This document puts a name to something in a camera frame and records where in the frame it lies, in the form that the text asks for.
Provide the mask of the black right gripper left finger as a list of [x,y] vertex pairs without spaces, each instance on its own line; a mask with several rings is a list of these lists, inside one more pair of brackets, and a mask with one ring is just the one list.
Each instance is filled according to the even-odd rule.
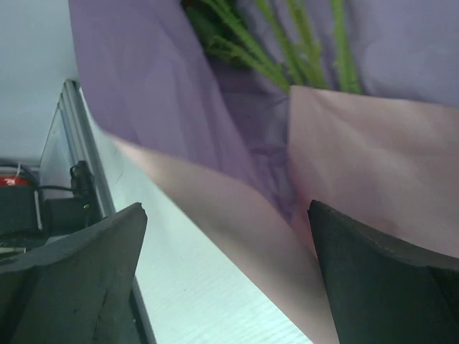
[[139,203],[1,260],[2,343],[117,343],[147,215]]

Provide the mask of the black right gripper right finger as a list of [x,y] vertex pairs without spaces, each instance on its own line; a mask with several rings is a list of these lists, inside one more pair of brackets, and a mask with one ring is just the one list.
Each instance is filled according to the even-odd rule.
[[312,201],[308,218],[340,343],[457,343],[458,259]]

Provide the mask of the pink wrapping paper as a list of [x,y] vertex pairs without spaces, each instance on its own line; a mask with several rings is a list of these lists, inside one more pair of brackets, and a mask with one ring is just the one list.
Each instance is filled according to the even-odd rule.
[[142,148],[115,144],[314,343],[340,343],[308,210],[312,201],[458,259],[458,110],[294,87],[288,223],[253,187]]

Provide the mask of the purple tissue paper sheet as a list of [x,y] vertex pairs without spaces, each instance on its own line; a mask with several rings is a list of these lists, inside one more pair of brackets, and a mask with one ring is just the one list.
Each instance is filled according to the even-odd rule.
[[[366,95],[458,104],[456,1],[347,1]],[[210,60],[177,1],[71,1],[80,84],[106,132],[239,179],[289,219],[288,96]]]

